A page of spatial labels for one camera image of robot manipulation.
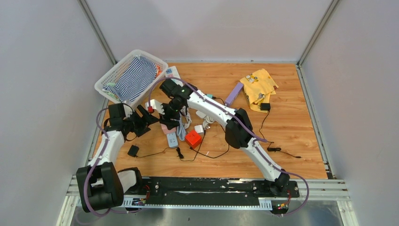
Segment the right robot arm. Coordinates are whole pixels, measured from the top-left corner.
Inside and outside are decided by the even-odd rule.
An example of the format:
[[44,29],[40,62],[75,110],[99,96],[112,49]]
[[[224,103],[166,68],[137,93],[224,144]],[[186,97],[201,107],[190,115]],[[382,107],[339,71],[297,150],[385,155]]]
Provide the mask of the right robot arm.
[[279,197],[287,191],[290,176],[262,148],[260,143],[266,142],[266,139],[254,133],[244,109],[226,107],[189,83],[181,86],[171,78],[163,78],[160,83],[160,90],[170,98],[169,103],[161,104],[162,108],[158,111],[160,123],[168,129],[177,127],[184,106],[204,113],[224,128],[225,141],[229,146],[244,151],[256,164],[265,180],[269,181],[272,195]]

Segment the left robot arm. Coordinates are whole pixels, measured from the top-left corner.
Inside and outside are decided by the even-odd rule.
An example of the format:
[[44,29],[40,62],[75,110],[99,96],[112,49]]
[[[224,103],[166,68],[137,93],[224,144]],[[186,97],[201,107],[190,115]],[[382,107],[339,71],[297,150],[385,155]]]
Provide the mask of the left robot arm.
[[102,133],[99,149],[87,166],[76,172],[83,210],[99,217],[103,216],[101,210],[108,213],[113,207],[121,206],[125,192],[146,192],[146,197],[150,196],[150,187],[144,184],[137,167],[117,171],[114,164],[129,133],[139,137],[150,131],[149,125],[158,122],[158,118],[141,105],[133,109],[119,103],[109,105],[106,110],[109,118],[104,126],[100,124],[101,111],[96,117],[96,125]]

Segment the small black power adapter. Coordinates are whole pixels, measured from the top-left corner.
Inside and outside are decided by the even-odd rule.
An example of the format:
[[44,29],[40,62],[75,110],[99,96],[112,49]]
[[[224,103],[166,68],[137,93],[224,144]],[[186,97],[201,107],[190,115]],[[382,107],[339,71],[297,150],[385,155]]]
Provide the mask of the small black power adapter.
[[128,150],[128,155],[131,157],[137,157],[139,151],[139,147],[136,145],[131,145],[130,149]]

